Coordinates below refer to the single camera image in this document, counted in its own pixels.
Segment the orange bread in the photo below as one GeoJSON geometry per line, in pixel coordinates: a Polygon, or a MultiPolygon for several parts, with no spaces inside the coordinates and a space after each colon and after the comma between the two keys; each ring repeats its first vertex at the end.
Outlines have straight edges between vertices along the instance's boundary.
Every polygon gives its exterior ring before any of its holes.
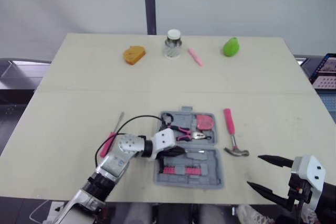
{"type": "Polygon", "coordinates": [[[143,47],[131,46],[129,49],[127,49],[123,53],[123,57],[128,64],[134,65],[145,54],[146,54],[146,51],[143,47]]]}

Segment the jar lid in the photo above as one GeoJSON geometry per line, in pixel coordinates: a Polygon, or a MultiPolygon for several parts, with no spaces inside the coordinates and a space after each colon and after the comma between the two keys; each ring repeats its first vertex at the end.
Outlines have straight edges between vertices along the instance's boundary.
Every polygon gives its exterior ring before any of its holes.
{"type": "Polygon", "coordinates": [[[167,33],[169,39],[180,39],[181,32],[177,29],[171,29],[167,33]]]}

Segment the hammer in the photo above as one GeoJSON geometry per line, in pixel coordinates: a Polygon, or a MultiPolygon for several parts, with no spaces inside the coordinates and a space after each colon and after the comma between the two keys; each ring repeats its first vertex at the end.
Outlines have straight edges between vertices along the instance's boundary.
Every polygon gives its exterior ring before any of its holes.
{"type": "Polygon", "coordinates": [[[229,134],[231,135],[231,139],[232,139],[232,145],[233,145],[233,149],[228,149],[228,148],[224,148],[224,150],[228,153],[230,153],[233,156],[237,156],[237,157],[247,157],[248,155],[250,155],[250,153],[248,152],[248,150],[244,150],[241,151],[236,143],[236,139],[235,139],[235,126],[233,124],[233,120],[231,117],[231,110],[230,109],[224,109],[224,117],[225,117],[225,121],[226,121],[226,125],[227,125],[227,130],[229,131],[229,134]]]}

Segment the green pear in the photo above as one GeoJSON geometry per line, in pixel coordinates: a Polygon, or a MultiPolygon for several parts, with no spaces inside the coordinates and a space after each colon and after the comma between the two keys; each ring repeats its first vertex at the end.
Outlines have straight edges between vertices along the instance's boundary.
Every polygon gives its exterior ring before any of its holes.
{"type": "Polygon", "coordinates": [[[238,39],[233,37],[225,43],[223,47],[223,54],[227,57],[235,55],[239,50],[238,39]]]}

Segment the white wall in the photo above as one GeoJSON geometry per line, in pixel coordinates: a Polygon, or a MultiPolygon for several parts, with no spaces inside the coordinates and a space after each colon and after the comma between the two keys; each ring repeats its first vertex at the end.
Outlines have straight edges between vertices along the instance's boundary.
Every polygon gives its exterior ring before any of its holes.
{"type": "Polygon", "coordinates": [[[156,0],[157,33],[276,36],[293,54],[336,52],[336,0],[156,0]]]}
{"type": "Polygon", "coordinates": [[[147,34],[144,0],[0,0],[0,58],[52,60],[67,32],[147,34]]]}

